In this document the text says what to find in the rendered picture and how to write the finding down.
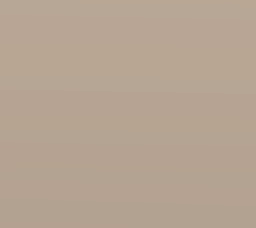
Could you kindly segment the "beige cabinet panel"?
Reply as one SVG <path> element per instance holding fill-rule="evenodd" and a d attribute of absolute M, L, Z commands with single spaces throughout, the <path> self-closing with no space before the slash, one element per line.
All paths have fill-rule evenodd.
<path fill-rule="evenodd" d="M 0 0 L 0 228 L 256 228 L 256 0 Z"/>

